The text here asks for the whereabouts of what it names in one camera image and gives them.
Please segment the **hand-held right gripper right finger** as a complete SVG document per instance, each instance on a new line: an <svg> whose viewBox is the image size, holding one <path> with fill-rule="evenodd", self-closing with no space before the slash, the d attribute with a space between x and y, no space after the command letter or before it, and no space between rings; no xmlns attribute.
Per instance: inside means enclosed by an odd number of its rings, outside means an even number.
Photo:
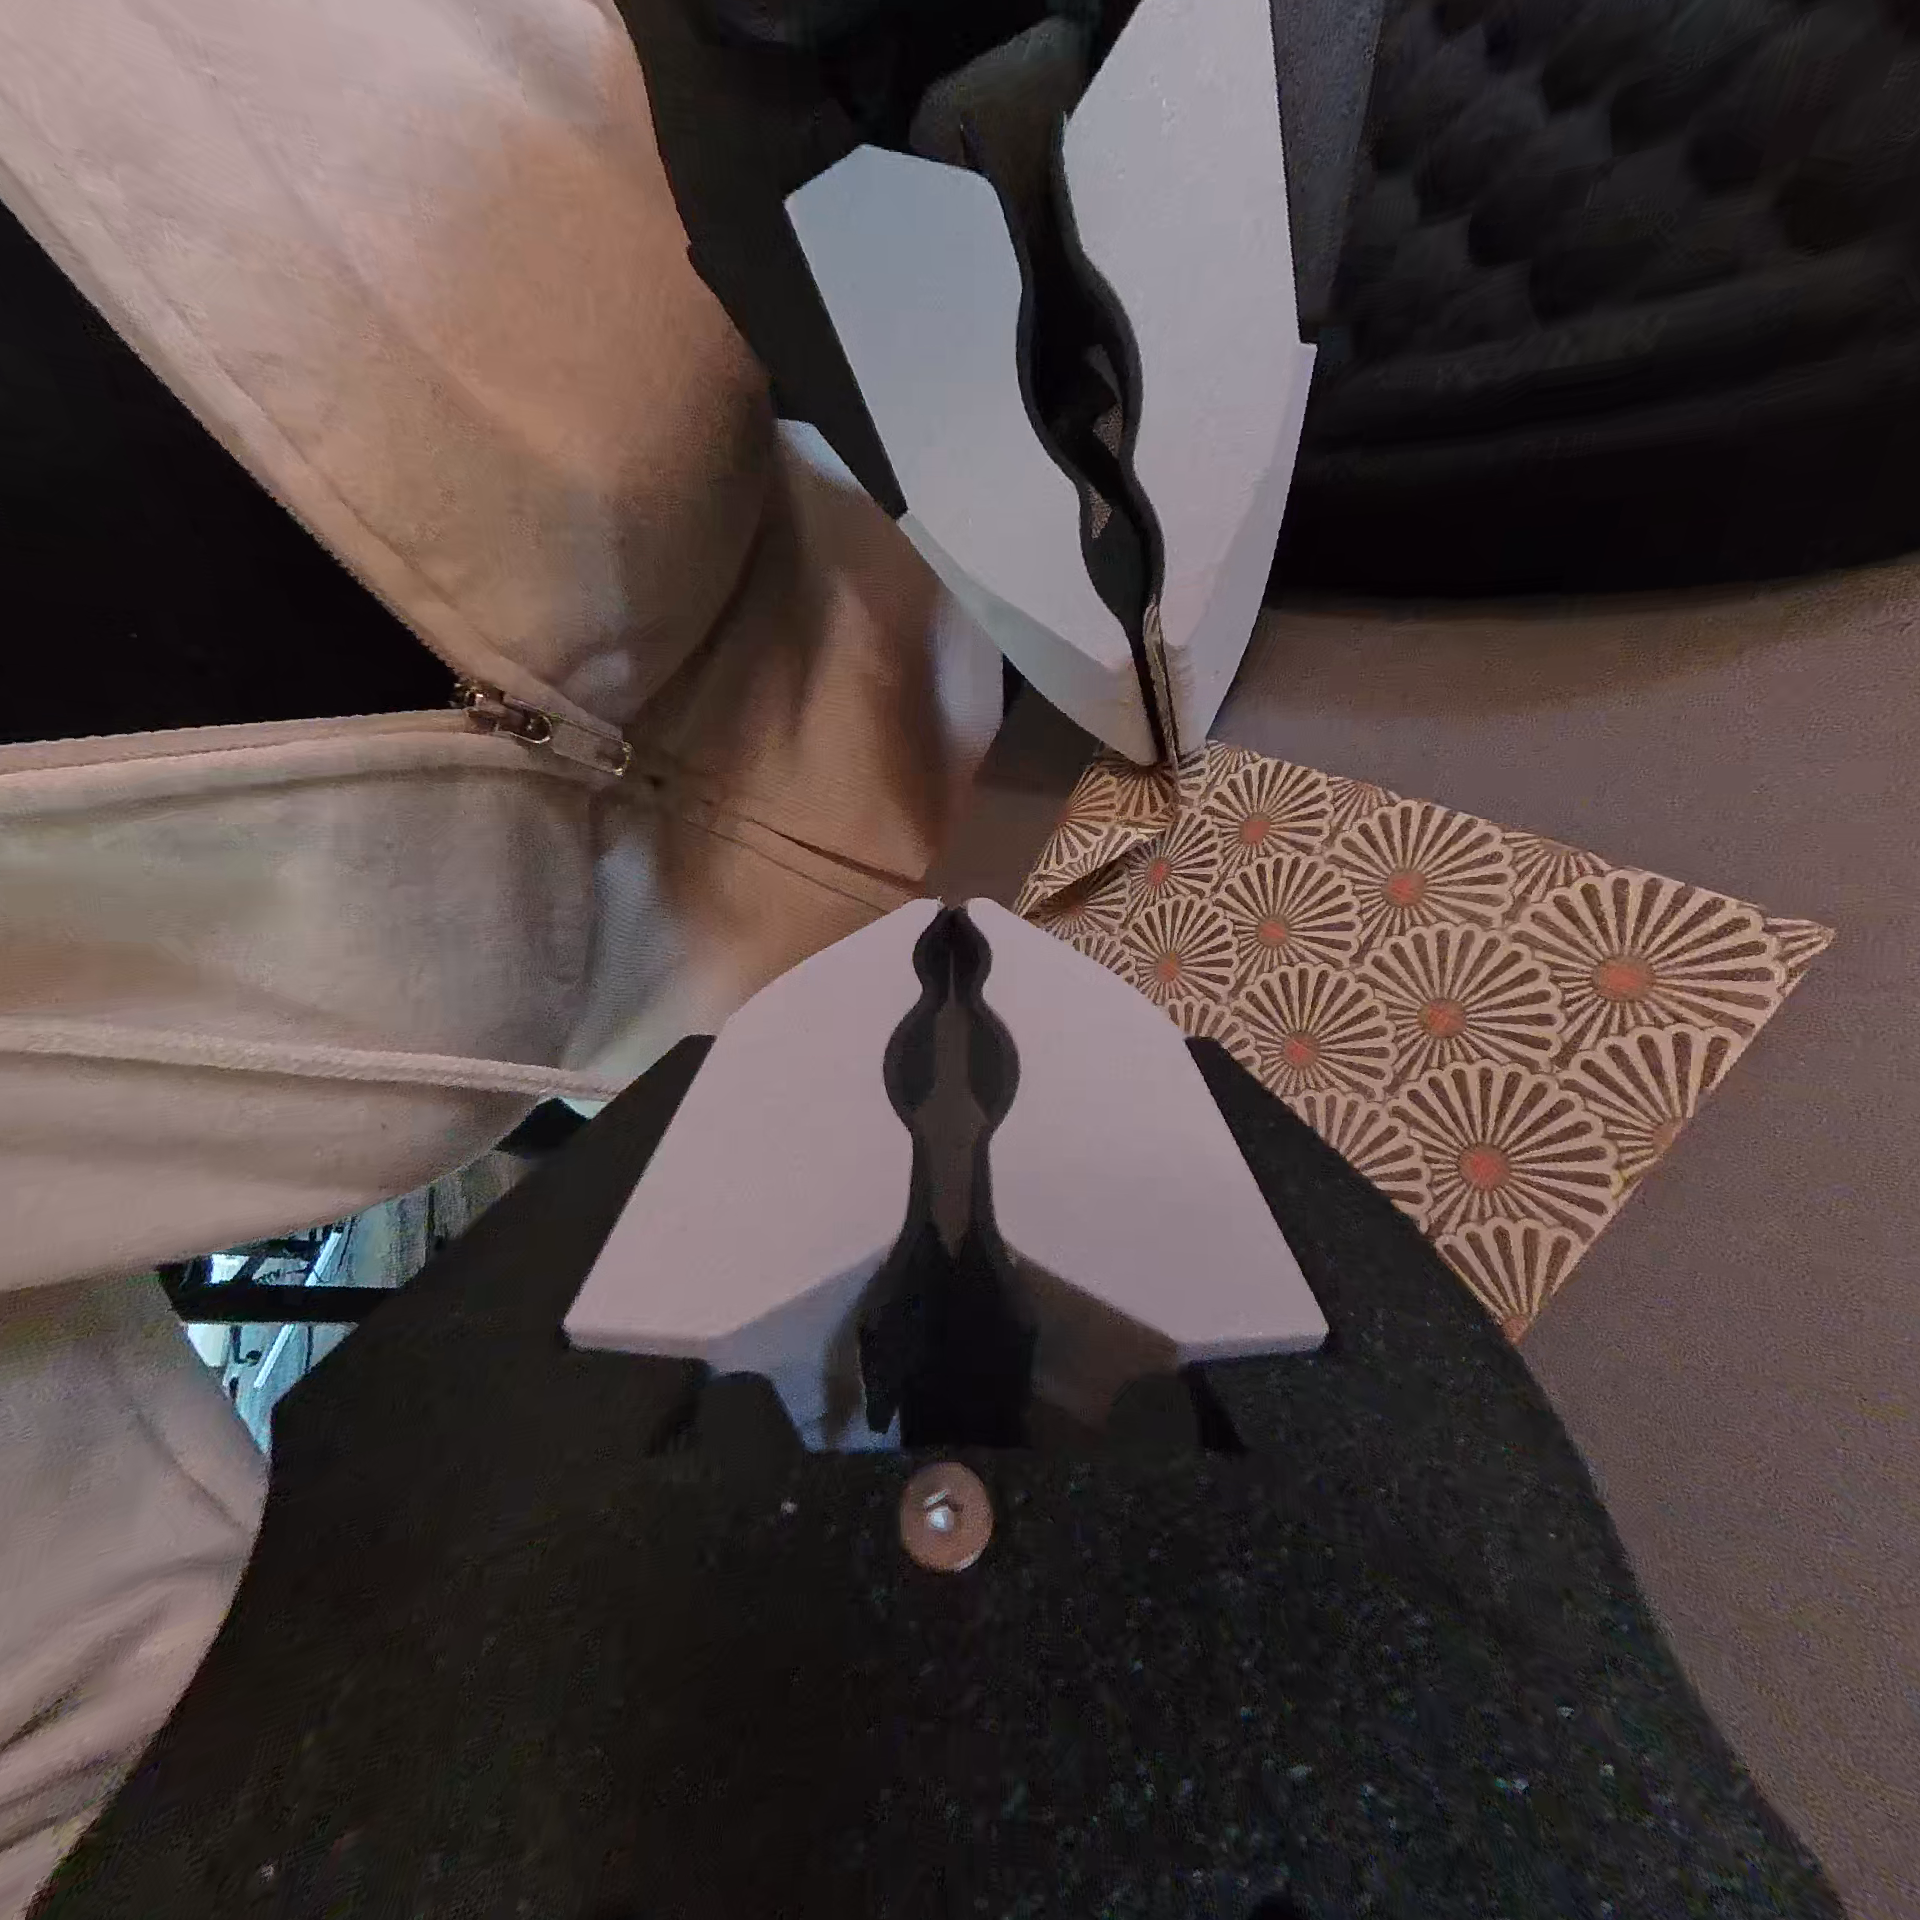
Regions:
<svg viewBox="0 0 1920 1920"><path fill-rule="evenodd" d="M1323 1316L1182 1028L1122 975L987 898L983 1008L1014 1049L992 1129L998 1232L1090 1329L1151 1360L1314 1352Z"/></svg>

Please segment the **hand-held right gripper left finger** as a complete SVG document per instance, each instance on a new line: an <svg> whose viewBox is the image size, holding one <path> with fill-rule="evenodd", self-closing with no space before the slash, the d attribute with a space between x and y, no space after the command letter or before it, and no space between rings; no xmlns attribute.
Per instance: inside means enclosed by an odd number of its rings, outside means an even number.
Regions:
<svg viewBox="0 0 1920 1920"><path fill-rule="evenodd" d="M720 1028L563 1319L573 1348L815 1361L905 1222L885 1047L921 1000L921 898Z"/></svg>

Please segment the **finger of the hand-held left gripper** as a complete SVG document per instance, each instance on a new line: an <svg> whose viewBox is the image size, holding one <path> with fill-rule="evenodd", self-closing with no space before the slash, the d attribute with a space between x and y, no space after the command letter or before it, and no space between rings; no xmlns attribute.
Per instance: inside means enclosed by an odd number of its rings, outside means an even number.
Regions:
<svg viewBox="0 0 1920 1920"><path fill-rule="evenodd" d="M1080 496L1021 389L1024 278L983 176L878 146L783 202L903 496L903 529L1005 661L1155 758L1133 649L1080 553Z"/></svg>
<svg viewBox="0 0 1920 1920"><path fill-rule="evenodd" d="M1062 182L1136 351L1162 712L1194 752L1257 624L1311 383L1271 6L1138 5L1064 118Z"/></svg>

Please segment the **brown fan pattern origami paper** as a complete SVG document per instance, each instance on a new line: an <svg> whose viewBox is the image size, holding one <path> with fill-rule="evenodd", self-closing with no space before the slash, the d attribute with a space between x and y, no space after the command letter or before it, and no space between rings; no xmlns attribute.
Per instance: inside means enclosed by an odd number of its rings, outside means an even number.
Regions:
<svg viewBox="0 0 1920 1920"><path fill-rule="evenodd" d="M1093 756L1014 911L1226 1049L1513 1342L1832 943L1224 743Z"/></svg>

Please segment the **person's light jacket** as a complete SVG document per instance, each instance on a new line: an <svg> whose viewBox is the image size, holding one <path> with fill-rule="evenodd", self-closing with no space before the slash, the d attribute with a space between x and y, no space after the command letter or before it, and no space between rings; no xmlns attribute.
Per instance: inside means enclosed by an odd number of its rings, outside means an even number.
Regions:
<svg viewBox="0 0 1920 1920"><path fill-rule="evenodd" d="M1001 661L694 272L605 1L3 5L3 1914L266 1461L158 1272L921 892ZM624 730L629 788L456 674Z"/></svg>

